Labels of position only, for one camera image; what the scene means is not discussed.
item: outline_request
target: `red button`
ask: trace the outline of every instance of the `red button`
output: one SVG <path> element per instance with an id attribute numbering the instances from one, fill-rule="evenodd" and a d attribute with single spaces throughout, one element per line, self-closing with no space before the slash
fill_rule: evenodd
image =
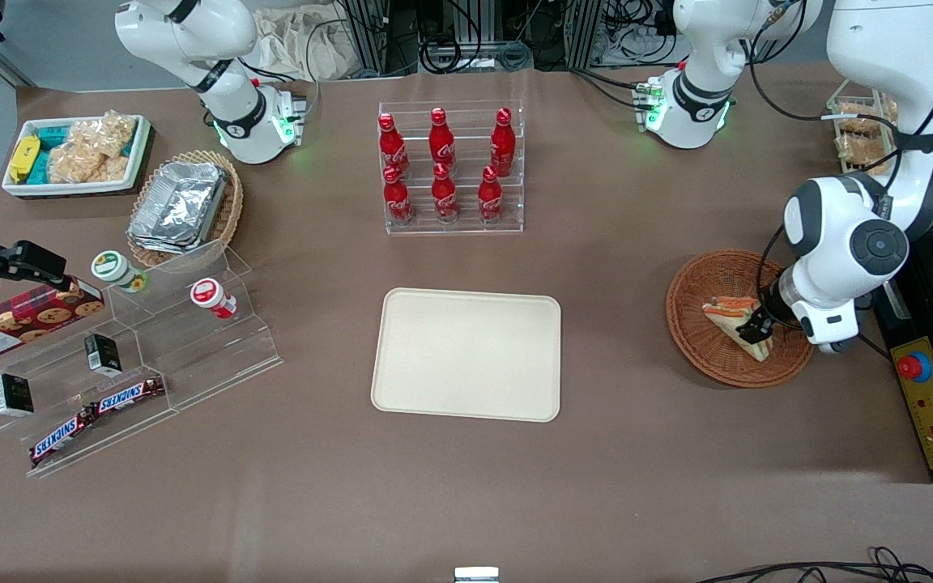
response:
<path id="1" fill-rule="evenodd" d="M 917 379 L 923 373 L 923 365 L 914 355 L 904 355 L 899 359 L 899 374 L 903 379 Z"/>

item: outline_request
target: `cookie box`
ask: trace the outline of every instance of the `cookie box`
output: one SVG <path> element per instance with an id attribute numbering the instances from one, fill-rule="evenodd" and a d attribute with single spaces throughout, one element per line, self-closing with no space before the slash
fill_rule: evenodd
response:
<path id="1" fill-rule="evenodd" d="M 0 303 L 0 354 L 104 308 L 99 289 L 70 279 L 68 291 L 40 285 Z"/>
<path id="2" fill-rule="evenodd" d="M 136 182 L 141 184 L 140 174 L 145 171 L 145 159 L 151 143 L 151 123 L 142 115 L 130 115 L 136 118 L 136 130 L 133 133 L 132 151 L 129 154 L 129 165 L 125 169 L 125 177 L 119 181 L 107 182 L 78 182 L 78 184 L 47 184 L 26 185 L 16 184 L 10 176 L 8 165 L 2 176 L 2 189 L 18 198 L 74 198 L 82 196 L 105 196 L 111 194 L 134 194 Z M 75 121 L 91 121 L 100 119 L 99 115 L 92 117 L 59 117 L 56 119 L 31 119 L 26 121 L 19 129 L 16 143 L 10 153 L 15 151 L 19 141 L 27 136 L 37 136 L 41 128 L 57 128 L 57 126 L 70 126 Z"/>

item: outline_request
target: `small jar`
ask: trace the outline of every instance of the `small jar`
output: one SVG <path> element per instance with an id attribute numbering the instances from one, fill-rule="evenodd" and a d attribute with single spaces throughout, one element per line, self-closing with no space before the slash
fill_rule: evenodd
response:
<path id="1" fill-rule="evenodd" d="M 146 272 L 134 268 L 118 251 L 104 251 L 92 259 L 92 275 L 116 285 L 122 292 L 136 294 L 146 287 Z"/>
<path id="2" fill-rule="evenodd" d="M 211 310 L 222 320 L 236 315 L 236 298 L 225 291 L 221 283 L 210 277 L 205 277 L 193 284 L 190 288 L 190 299 L 201 309 Z"/>

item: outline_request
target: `yellow control panel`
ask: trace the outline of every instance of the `yellow control panel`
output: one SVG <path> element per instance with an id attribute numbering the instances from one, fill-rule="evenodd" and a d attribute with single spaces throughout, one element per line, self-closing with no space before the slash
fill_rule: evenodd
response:
<path id="1" fill-rule="evenodd" d="M 906 406 L 917 428 L 923 455 L 933 470 L 933 350 L 927 337 L 892 349 Z"/>

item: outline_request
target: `small black box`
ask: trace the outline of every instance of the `small black box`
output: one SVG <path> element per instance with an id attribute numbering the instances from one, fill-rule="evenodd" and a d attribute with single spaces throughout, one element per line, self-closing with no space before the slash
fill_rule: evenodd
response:
<path id="1" fill-rule="evenodd" d="M 117 343 L 106 336 L 89 334 L 85 337 L 85 355 L 88 368 L 105 377 L 117 377 L 121 373 L 121 358 L 117 355 Z"/>
<path id="2" fill-rule="evenodd" d="M 0 415 L 26 417 L 34 413 L 31 402 L 31 387 L 27 379 L 12 374 L 0 374 Z"/>

